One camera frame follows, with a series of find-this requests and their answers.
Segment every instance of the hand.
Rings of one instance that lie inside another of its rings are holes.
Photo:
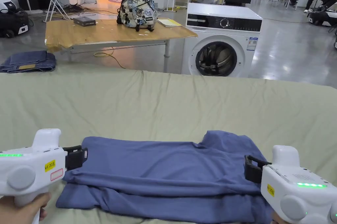
[[[272,219],[273,221],[270,224],[289,224],[288,222],[282,220],[276,212],[272,213]]]
[[[47,212],[43,207],[47,205],[50,198],[50,193],[40,194],[30,204],[19,208],[14,205],[14,197],[2,197],[0,199],[1,223],[32,224],[36,213],[40,209],[39,221],[42,221],[47,216]]]

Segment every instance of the yellow cable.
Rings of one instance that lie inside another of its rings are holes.
[[[114,56],[112,55],[113,53],[114,53],[114,51],[111,52],[110,54],[105,53],[105,52],[96,52],[96,53],[94,54],[94,56],[95,56],[95,57],[112,57],[113,59],[116,60],[117,64],[118,64],[121,68],[126,69],[126,68],[124,68],[124,67],[119,63],[119,61],[116,59],[116,57],[114,57]]]

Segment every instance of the folded shirt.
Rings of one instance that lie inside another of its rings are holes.
[[[208,131],[202,142],[87,137],[88,159],[67,171],[59,208],[196,223],[269,224],[260,185],[244,178],[244,155],[265,160],[246,136]]]
[[[16,53],[0,65],[0,72],[17,73],[31,71],[53,71],[56,59],[52,53],[46,51],[30,51]]]

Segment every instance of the green led light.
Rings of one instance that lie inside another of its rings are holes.
[[[0,154],[0,157],[20,157],[23,154]]]
[[[308,183],[297,183],[299,187],[313,187],[313,188],[323,188],[327,187],[327,185],[319,185],[319,184],[308,184]]]

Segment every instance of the bed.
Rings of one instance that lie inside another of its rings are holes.
[[[59,63],[50,73],[1,74],[1,150],[30,146],[40,128],[60,128],[60,146],[87,136],[200,142],[207,130],[249,136],[271,160],[272,146],[292,145],[301,166],[337,185],[337,90],[304,83],[216,78]],[[46,224],[136,224],[94,210],[55,208]]]

